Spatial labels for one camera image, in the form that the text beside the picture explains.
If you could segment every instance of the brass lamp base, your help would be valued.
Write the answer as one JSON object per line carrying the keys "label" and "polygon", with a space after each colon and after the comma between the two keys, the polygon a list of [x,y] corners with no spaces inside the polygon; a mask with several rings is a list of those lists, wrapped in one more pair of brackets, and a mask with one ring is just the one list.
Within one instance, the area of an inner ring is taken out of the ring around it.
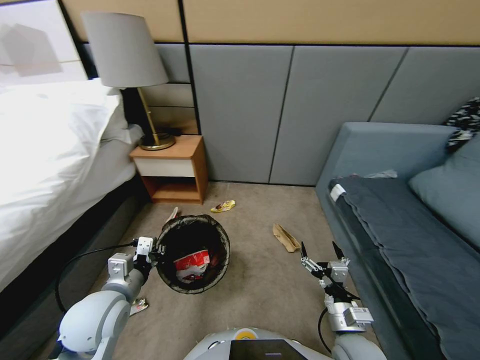
{"label": "brass lamp base", "polygon": [[158,141],[153,135],[145,135],[140,139],[138,146],[143,150],[155,151],[171,147],[175,144],[175,137],[167,133],[156,134]]}

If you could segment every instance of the beige wall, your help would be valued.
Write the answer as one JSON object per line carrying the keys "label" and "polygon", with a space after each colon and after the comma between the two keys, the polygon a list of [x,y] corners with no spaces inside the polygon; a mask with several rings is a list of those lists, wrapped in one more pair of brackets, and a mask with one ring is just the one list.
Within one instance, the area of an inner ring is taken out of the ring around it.
{"label": "beige wall", "polygon": [[480,44],[477,0],[184,0],[215,43]]}
{"label": "beige wall", "polygon": [[[0,0],[9,3],[12,0]],[[177,0],[62,0],[82,41],[88,41],[82,22],[84,11],[104,11],[142,16],[156,42],[183,42]]]}

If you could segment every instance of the dark blue blanket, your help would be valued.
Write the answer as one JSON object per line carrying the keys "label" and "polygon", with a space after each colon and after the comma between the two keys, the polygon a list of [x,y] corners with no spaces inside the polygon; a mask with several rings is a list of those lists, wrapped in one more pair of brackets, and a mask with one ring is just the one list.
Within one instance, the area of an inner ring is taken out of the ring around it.
{"label": "dark blue blanket", "polygon": [[480,254],[398,179],[336,179],[450,360],[480,359]]}

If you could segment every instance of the lamp shade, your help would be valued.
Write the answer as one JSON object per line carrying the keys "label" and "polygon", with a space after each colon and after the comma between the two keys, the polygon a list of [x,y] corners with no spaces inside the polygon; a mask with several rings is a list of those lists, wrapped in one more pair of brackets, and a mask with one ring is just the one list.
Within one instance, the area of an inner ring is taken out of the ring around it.
{"label": "lamp shade", "polygon": [[102,84],[136,88],[169,81],[143,17],[113,12],[81,17]]}

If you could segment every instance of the nightstand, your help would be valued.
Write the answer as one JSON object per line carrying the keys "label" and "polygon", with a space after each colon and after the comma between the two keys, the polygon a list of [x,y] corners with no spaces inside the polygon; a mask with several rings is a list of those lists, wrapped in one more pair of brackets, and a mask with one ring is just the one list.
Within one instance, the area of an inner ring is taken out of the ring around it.
{"label": "nightstand", "polygon": [[178,136],[163,150],[137,147],[130,157],[152,202],[203,204],[209,179],[202,136]]}

